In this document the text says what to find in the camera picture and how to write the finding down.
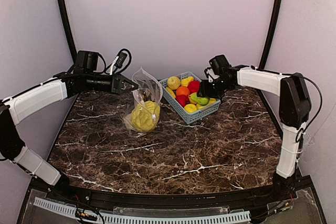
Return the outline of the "green pepper toy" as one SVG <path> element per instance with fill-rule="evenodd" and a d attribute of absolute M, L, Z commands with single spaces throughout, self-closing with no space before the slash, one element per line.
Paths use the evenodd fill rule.
<path fill-rule="evenodd" d="M 201 104 L 201 105 L 206 105 L 209 101 L 208 97 L 198 97 L 197 93 L 192 93 L 190 95 L 191 100 L 193 100 L 194 102 Z"/>

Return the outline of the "clear zip top bag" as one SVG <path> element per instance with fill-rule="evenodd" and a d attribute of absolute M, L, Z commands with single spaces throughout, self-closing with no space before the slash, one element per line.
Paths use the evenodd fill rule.
<path fill-rule="evenodd" d="M 138 137 L 156 128 L 161 112 L 163 87 L 151 74 L 140 68 L 131 78 L 138 85 L 132 91 L 132 103 L 123 117 L 131 137 Z"/>

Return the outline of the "napa cabbage toy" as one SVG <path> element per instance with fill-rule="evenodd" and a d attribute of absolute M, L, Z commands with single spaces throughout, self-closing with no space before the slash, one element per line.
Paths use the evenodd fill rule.
<path fill-rule="evenodd" d="M 153 130 L 160 118 L 161 107 L 153 101 L 139 103 L 131 112 L 131 125 L 139 132 Z"/>

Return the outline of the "purple eggplant toy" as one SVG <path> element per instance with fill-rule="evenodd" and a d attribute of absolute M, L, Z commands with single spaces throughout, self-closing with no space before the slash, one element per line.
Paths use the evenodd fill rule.
<path fill-rule="evenodd" d="M 141 97 L 144 102 L 151 101 L 151 93 L 148 89 L 141 91 Z"/>

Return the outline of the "yellow bell pepper toy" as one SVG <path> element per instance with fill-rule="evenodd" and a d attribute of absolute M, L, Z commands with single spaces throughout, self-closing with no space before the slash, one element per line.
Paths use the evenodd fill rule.
<path fill-rule="evenodd" d="M 181 86 L 182 87 L 188 87 L 188 85 L 194 81 L 194 77 L 193 76 L 189 76 L 189 77 L 186 77 L 184 79 L 181 80 Z"/>

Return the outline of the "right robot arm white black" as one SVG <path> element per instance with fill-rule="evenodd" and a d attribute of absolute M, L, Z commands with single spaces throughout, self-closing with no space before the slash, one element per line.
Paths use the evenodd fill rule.
<path fill-rule="evenodd" d="M 279 118 L 282 144 L 279 162 L 272 178 L 272 190 L 264 197 L 273 200 L 286 198 L 296 183 L 304 134 L 314 118 L 310 118 L 312 102 L 306 83 L 309 78 L 301 73 L 280 73 L 254 66 L 232 66 L 224 55 L 209 61 L 206 80 L 200 84 L 199 97 L 222 99 L 227 90 L 236 86 L 266 91 L 279 97 Z"/>

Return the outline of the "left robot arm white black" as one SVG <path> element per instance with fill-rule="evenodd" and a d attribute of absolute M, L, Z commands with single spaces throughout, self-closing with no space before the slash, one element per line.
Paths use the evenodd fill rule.
<path fill-rule="evenodd" d="M 41 109 L 84 91 L 124 94 L 134 91 L 138 85 L 122 75 L 130 65 L 129 50 L 121 49 L 110 65 L 97 71 L 98 52 L 79 51 L 75 63 L 68 71 L 58 73 L 45 82 L 17 95 L 1 100 L 1 156 L 29 175 L 43 180 L 53 187 L 65 187 L 68 177 L 35 153 L 20 138 L 16 126 Z"/>

